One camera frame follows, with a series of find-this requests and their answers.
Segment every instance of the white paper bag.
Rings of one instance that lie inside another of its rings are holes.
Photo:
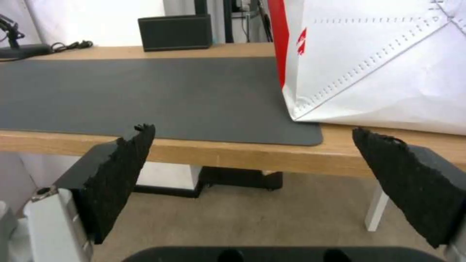
[[[269,0],[294,121],[466,135],[466,2]]]

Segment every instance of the red stripe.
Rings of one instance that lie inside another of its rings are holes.
[[[280,86],[283,89],[285,84],[285,67],[287,63],[288,50],[288,23],[285,12],[284,0],[268,0],[270,19],[272,21],[272,31],[274,34],[275,56],[277,58],[278,76]]]

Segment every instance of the white desk leg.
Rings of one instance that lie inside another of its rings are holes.
[[[374,232],[377,230],[377,226],[384,213],[385,206],[387,206],[388,195],[382,190],[382,187],[377,184],[372,202],[370,203],[369,211],[366,215],[366,227],[367,231]]]

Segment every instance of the black speaker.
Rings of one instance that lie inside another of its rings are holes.
[[[212,45],[209,14],[140,18],[144,51],[203,49]]]

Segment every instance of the carpet floor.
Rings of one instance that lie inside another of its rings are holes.
[[[374,179],[286,173],[268,192],[205,188],[198,199],[133,193],[94,262],[155,246],[401,246],[442,257],[389,202],[379,228],[364,217]]]

